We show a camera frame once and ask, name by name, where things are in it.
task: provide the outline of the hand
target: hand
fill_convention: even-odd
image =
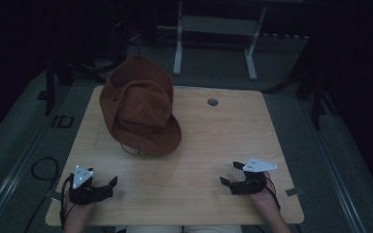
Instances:
[[[271,183],[271,176],[268,172],[263,172],[263,174],[266,178],[266,186],[274,192],[275,190],[273,184]],[[250,196],[256,208],[260,212],[279,211],[272,193],[270,193],[266,188],[264,188],[259,193],[251,194]]]
[[[69,191],[65,193],[65,233],[82,233],[93,210],[94,203],[77,205],[69,200]]]
[[[271,183],[271,176],[268,172],[263,172],[266,179],[266,186],[272,190],[274,187]],[[287,233],[290,232],[287,224],[281,216],[280,210],[278,209],[275,199],[266,188],[256,194],[250,195],[259,213],[265,218],[268,224],[272,228],[274,233]]]

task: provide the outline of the metal stand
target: metal stand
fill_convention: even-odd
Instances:
[[[183,15],[183,1],[179,1],[178,9],[178,38],[174,60],[174,75],[181,74],[183,61],[183,31],[195,31],[206,33],[220,33],[231,35],[252,36],[250,46],[244,50],[247,61],[248,74],[251,81],[257,79],[253,61],[253,53],[256,41],[259,37],[261,24],[265,17],[267,7],[263,7],[258,20],[219,18],[219,17],[195,17]]]

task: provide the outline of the cable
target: cable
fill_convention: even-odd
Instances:
[[[299,233],[302,233],[302,231],[301,231],[301,227],[299,226],[299,224],[295,224],[295,226],[296,226],[296,229],[298,230],[298,232],[299,232]]]
[[[49,178],[43,178],[43,177],[39,177],[39,176],[36,175],[36,173],[35,173],[35,167],[36,167],[40,162],[42,162],[42,161],[44,161],[44,160],[50,160],[50,161],[52,161],[52,162],[55,164],[55,174],[54,174],[52,177],[49,177]],[[50,192],[50,191],[52,190],[52,188],[53,188],[53,185],[55,184],[56,180],[57,180],[58,177],[59,177],[59,164],[58,164],[58,162],[57,162],[54,158],[51,158],[51,157],[44,157],[44,158],[41,158],[41,159],[39,159],[38,161],[36,161],[36,162],[32,165],[30,171],[31,171],[32,176],[33,176],[35,179],[39,180],[39,181],[51,181],[50,187],[48,188],[48,192]],[[35,209],[35,212],[33,213],[32,217],[29,219],[28,224],[27,224],[26,227],[25,227],[24,233],[27,233],[27,232],[28,232],[28,230],[29,230],[29,228],[30,228],[30,226],[31,226],[31,224],[32,224],[33,219],[34,219],[35,216],[38,214],[38,211],[39,211],[39,209],[41,209],[41,206],[44,204],[44,201],[45,201],[46,198],[47,198],[47,195],[44,195],[44,196],[42,197],[40,203],[38,204],[38,206],[37,206],[36,209]]]

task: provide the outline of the hat brim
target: hat brim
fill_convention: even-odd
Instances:
[[[167,125],[153,134],[134,134],[118,125],[112,127],[114,138],[130,148],[152,154],[167,154],[174,151],[181,142],[181,127],[171,115]]]

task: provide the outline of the wooden table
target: wooden table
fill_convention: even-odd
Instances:
[[[168,155],[132,156],[107,131],[94,89],[65,165],[61,182],[75,166],[93,168],[95,186],[118,176],[114,197],[97,203],[90,225],[260,224],[262,217],[246,195],[231,195],[220,176],[242,181],[232,162],[251,157],[278,165],[270,171],[287,223],[304,219],[298,197],[262,94],[247,90],[175,88],[173,113],[183,139]],[[219,101],[210,106],[208,99]],[[60,225],[53,200],[47,224]]]

